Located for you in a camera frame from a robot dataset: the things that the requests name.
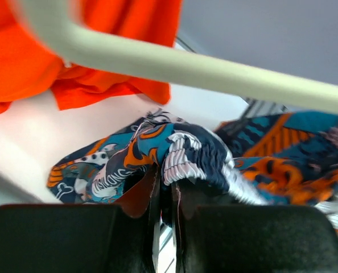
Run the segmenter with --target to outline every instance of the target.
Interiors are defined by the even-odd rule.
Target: orange fabric
[[[97,31],[172,47],[182,0],[77,0],[85,24]],[[111,96],[144,93],[165,104],[169,84],[63,62],[17,24],[0,0],[0,113],[11,101],[51,87],[59,109],[83,107]]]

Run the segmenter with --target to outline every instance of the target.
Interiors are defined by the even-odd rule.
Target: cartoon print
[[[47,186],[63,202],[111,203],[131,185],[128,177],[142,177],[154,163],[162,168],[164,199],[171,183],[188,178],[248,204],[321,204],[325,212],[338,194],[338,116],[245,118],[213,133],[158,109],[66,156]],[[329,219],[338,228],[335,215],[334,206]]]

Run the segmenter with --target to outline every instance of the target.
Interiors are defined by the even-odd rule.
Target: white surface
[[[179,85],[164,108],[189,122],[214,129],[238,118],[247,103],[239,97]],[[12,103],[0,115],[0,173],[44,202],[57,202],[46,188],[49,170],[61,158],[104,138],[158,107],[144,95],[112,97],[58,111],[51,92]]]
[[[68,0],[18,2],[29,29],[73,63],[338,114],[336,85],[93,31],[72,21]]]

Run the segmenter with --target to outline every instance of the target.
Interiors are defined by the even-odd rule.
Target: patterned fabric
[[[246,118],[215,132],[269,204],[316,205],[338,229],[338,115]]]
[[[159,109],[62,159],[48,187],[62,202],[111,203],[154,163],[163,194],[188,178],[247,204],[316,205],[338,229],[338,116],[319,112],[245,118],[212,133]]]

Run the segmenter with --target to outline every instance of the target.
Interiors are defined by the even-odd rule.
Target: fabric pile
[[[65,203],[108,204],[152,164],[163,192],[188,179],[245,204],[316,206],[338,230],[338,115],[245,118],[211,132],[158,109],[66,156],[47,186]]]
[[[93,30],[174,45],[182,0],[75,1],[83,23]],[[0,0],[0,114],[11,102],[48,88],[60,110],[137,93],[160,104],[170,99],[167,83],[64,63],[17,22],[8,0]]]

